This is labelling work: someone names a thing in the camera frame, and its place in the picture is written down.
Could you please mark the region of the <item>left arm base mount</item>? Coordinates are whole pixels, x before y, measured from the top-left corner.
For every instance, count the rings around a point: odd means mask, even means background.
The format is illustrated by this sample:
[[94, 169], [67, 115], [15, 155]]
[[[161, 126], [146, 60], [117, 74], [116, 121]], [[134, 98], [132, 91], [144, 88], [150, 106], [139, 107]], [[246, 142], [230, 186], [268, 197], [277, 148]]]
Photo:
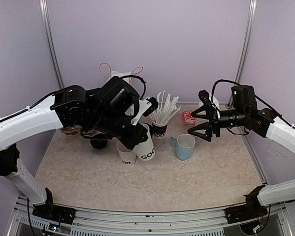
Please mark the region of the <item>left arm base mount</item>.
[[34, 205], [32, 214], [44, 219], [58, 223], [73, 224], [76, 209], [71, 207], [59, 206], [53, 203], [52, 192], [45, 188], [46, 201], [42, 205]]

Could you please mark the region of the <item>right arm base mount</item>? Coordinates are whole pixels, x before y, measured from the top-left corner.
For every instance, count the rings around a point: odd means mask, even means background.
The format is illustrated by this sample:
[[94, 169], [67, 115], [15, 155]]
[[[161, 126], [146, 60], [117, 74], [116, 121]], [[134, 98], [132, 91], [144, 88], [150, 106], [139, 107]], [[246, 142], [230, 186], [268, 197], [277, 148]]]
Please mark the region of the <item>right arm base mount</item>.
[[228, 224], [237, 223], [267, 215], [265, 206], [261, 206], [257, 196], [265, 185], [257, 186], [245, 196], [245, 204], [239, 206], [230, 206], [225, 209], [225, 215]]

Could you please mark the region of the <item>white paper cup GOOD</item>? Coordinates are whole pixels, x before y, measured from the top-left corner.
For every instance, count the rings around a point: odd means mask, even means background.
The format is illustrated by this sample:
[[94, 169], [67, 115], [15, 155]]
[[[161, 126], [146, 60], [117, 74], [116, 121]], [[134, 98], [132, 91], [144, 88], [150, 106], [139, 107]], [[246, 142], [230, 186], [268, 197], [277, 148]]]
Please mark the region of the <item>white paper cup GOOD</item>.
[[149, 126], [145, 123], [141, 123], [141, 125], [147, 130], [145, 132], [145, 134], [147, 134], [147, 140], [145, 142], [139, 143], [138, 145], [135, 145], [133, 152], [142, 161], [149, 161], [155, 156], [155, 148]]

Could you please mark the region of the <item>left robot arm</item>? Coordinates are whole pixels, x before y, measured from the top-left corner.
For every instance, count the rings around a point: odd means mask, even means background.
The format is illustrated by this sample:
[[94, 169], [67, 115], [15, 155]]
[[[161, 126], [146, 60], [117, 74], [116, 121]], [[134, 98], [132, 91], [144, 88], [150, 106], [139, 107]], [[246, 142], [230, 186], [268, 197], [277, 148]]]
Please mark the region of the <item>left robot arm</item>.
[[59, 207], [52, 193], [41, 187], [23, 166], [16, 144], [34, 135], [80, 126], [83, 132], [97, 130], [104, 139], [117, 138], [126, 148], [148, 139], [140, 123], [157, 107], [155, 99], [143, 95], [125, 81], [113, 77], [100, 88], [86, 90], [73, 85], [44, 96], [31, 106], [0, 118], [0, 176], [25, 194], [36, 209], [53, 219]]

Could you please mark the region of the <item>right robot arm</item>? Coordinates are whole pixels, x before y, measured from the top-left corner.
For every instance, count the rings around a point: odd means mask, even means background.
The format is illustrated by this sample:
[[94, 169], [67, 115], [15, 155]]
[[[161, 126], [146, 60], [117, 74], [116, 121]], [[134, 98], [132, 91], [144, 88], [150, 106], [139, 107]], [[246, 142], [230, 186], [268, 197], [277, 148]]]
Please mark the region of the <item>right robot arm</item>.
[[[188, 129], [190, 135], [211, 142], [213, 136], [220, 137], [222, 128], [243, 127], [255, 132], [285, 147], [295, 154], [295, 127], [267, 105], [259, 110], [254, 88], [249, 85], [232, 87], [232, 110], [219, 110], [213, 102], [213, 93], [201, 90], [198, 97], [202, 106], [191, 113], [194, 118], [206, 120], [193, 128]], [[295, 200], [295, 178], [274, 185], [262, 185], [246, 195], [246, 204], [241, 213], [246, 218], [252, 218], [261, 207]]]

